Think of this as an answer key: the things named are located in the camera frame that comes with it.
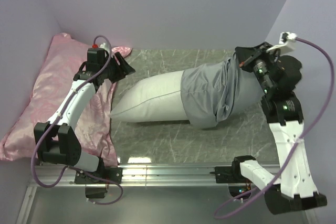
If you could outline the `grey satin pillowcase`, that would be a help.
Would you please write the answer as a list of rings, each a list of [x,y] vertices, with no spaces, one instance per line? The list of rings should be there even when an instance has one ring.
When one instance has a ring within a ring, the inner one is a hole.
[[[215,64],[187,69],[181,77],[181,99],[191,125],[217,126],[258,103],[264,95],[253,73],[239,67],[236,55]]]

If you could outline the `white pillow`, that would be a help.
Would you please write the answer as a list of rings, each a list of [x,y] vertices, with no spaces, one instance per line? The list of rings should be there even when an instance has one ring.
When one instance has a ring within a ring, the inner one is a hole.
[[[187,120],[181,99],[183,71],[159,74],[137,82],[110,113],[120,122]]]

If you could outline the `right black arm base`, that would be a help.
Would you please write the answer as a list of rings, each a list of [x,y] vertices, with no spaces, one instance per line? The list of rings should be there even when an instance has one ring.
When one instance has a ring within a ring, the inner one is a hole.
[[[231,166],[216,166],[210,172],[214,175],[217,184],[226,184],[232,197],[239,196],[239,200],[245,201],[251,196],[251,182],[246,178],[234,175]]]

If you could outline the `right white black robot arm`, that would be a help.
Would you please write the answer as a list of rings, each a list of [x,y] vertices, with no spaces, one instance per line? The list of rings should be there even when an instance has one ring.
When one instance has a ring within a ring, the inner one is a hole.
[[[253,73],[263,90],[261,107],[274,136],[280,175],[272,175],[252,156],[240,156],[232,163],[237,182],[250,180],[264,194],[268,210],[274,214],[304,211],[327,205],[312,179],[304,140],[304,119],[294,93],[301,80],[302,64],[287,50],[264,42],[255,47],[236,47],[239,67]]]

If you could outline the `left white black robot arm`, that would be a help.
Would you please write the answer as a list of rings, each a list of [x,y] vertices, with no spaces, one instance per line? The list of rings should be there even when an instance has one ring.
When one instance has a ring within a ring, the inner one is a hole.
[[[71,89],[60,107],[45,123],[34,127],[35,156],[42,162],[62,164],[87,171],[93,183],[105,179],[103,160],[84,151],[75,135],[77,122],[91,98],[105,80],[116,83],[135,70],[120,52],[108,52],[93,46],[87,60],[74,75]]]

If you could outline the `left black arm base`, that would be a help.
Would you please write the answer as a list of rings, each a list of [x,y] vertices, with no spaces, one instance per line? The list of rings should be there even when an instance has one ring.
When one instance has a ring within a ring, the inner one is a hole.
[[[109,205],[119,201],[123,196],[121,186],[123,169],[120,167],[103,167],[96,172],[76,171],[74,184],[85,185],[85,196],[90,202],[97,205]],[[115,185],[120,189],[120,195],[112,202],[97,202],[103,200],[110,186]]]

